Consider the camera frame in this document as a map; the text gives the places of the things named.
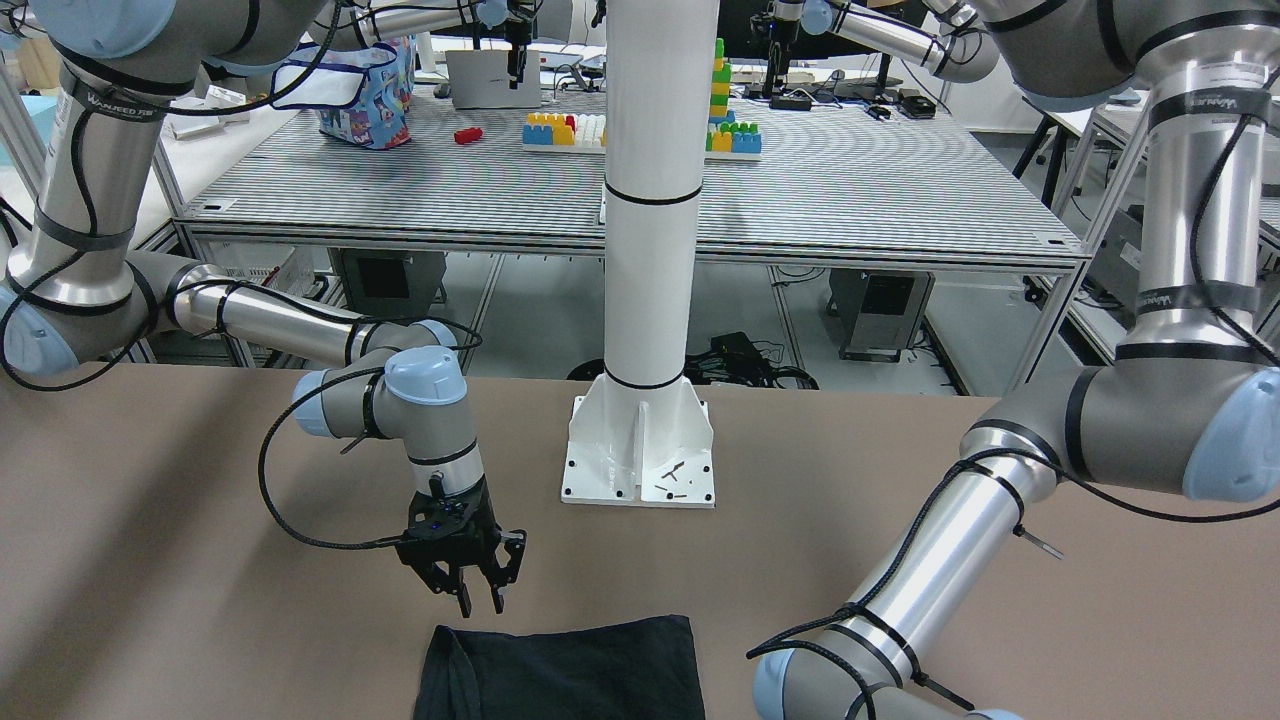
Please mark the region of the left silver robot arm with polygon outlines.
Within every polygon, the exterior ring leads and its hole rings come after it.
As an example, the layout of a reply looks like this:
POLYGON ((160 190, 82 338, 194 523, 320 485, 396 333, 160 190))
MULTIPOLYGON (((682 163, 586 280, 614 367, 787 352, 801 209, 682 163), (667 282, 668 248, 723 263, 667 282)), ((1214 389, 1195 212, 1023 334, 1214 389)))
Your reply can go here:
POLYGON ((1254 336, 1275 1, 975 1, 1030 97, 1149 88, 1135 324, 1107 366, 1009 392, 893 551, 829 616, 772 637, 763 719, 945 719, 904 689, 1028 505, 1070 480, 1251 502, 1277 484, 1277 357, 1254 336))

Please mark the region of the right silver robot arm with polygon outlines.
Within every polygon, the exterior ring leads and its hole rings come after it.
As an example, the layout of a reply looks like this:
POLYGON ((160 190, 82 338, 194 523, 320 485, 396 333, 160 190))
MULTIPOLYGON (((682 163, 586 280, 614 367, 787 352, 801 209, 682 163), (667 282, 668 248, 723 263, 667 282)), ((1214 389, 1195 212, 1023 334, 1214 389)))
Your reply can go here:
POLYGON ((3 370, 27 389, 152 334, 224 334, 324 365, 284 416, 314 436, 398 439, 416 488, 393 548, 425 585, 472 603, 476 568, 497 612, 527 543, 492 506, 458 325, 340 311, 237 281, 216 266, 131 249, 163 122, 204 63, 251 70, 284 60, 305 32, 332 49, 355 33, 352 1, 32 1, 63 60, 60 129, 31 232, 3 250, 3 370))

